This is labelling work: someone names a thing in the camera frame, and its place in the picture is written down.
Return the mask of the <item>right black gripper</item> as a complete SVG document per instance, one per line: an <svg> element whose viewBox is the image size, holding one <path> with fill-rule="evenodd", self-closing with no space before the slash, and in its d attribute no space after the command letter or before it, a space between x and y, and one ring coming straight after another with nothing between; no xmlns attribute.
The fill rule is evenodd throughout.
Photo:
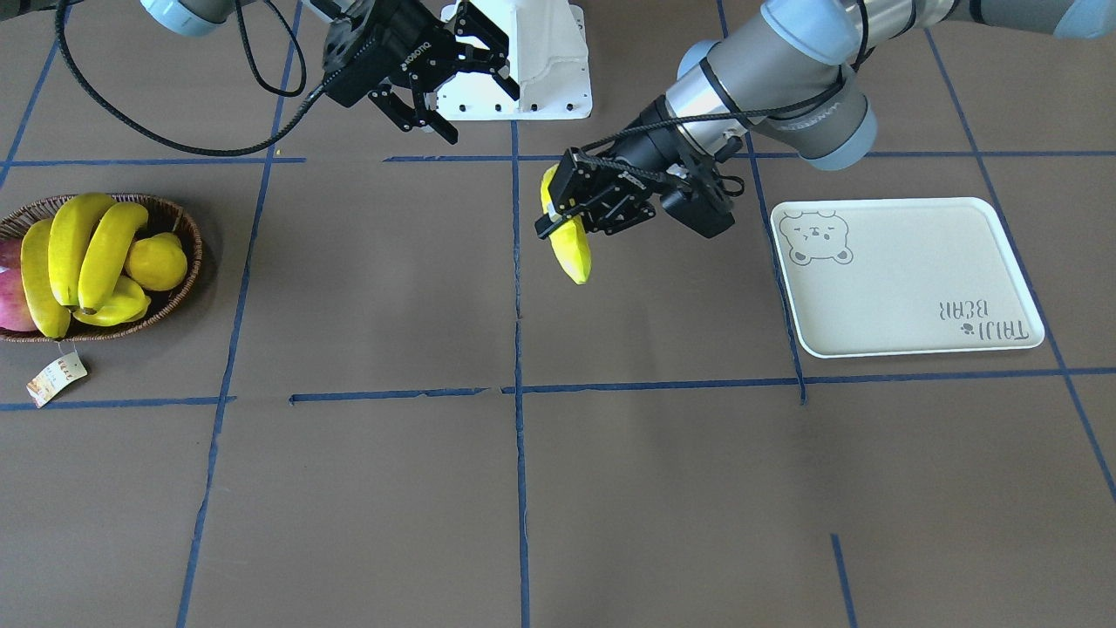
<svg viewBox="0 0 1116 628"><path fill-rule="evenodd" d="M450 146L459 142L454 124L436 112L436 91L450 83L422 79L387 83L403 71L407 57L436 28L436 16L421 1L355 1L331 20L323 49L323 95L352 107L368 99L398 131L436 133ZM520 99L511 76L510 37L477 3L456 3L444 25L450 41L439 54L437 68L483 74L510 99Z"/></svg>

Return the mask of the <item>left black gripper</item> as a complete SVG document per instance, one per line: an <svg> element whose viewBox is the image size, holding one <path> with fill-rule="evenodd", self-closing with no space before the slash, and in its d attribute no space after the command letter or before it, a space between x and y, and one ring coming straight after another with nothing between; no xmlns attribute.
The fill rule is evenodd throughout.
<svg viewBox="0 0 1116 628"><path fill-rule="evenodd" d="M677 181L670 167L720 167L723 160L723 152L706 154L677 131L639 132L598 155L567 148L548 182L535 236L545 240L575 225L587 234L617 234L662 210L660 195Z"/></svg>

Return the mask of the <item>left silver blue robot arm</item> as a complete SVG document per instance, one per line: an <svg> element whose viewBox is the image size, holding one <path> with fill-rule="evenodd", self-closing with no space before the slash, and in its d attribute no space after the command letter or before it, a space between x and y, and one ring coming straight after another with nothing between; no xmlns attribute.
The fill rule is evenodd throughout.
<svg viewBox="0 0 1116 628"><path fill-rule="evenodd" d="M615 232L657 206L701 236L732 226L735 192L718 164L749 133L822 171L868 153L877 120L854 73L878 46L949 20L1091 39L1113 31L1112 1L766 1L718 41L695 44L677 83L629 126L568 149L541 191L535 234Z"/></svg>

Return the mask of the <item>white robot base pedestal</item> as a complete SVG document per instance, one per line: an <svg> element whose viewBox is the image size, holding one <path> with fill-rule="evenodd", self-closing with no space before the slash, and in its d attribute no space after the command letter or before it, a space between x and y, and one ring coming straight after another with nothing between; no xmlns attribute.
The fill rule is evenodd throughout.
<svg viewBox="0 0 1116 628"><path fill-rule="evenodd" d="M479 74L458 74L436 91L436 110L449 120L586 119L594 103L585 13L570 1L474 1L509 37L510 99Z"/></svg>

